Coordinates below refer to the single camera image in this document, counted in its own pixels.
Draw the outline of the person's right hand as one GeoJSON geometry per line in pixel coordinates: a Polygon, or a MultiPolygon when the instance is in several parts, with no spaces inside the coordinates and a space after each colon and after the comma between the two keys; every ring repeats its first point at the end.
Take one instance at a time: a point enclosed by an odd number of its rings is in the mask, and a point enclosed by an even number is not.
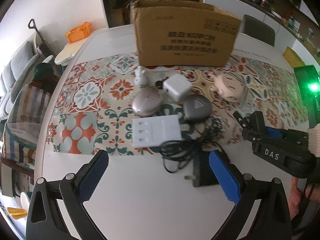
{"type": "Polygon", "coordinates": [[[293,219],[299,213],[299,205],[302,198],[302,193],[299,191],[298,178],[292,177],[291,179],[291,190],[288,198],[288,206],[290,212],[290,218],[293,219]]]}

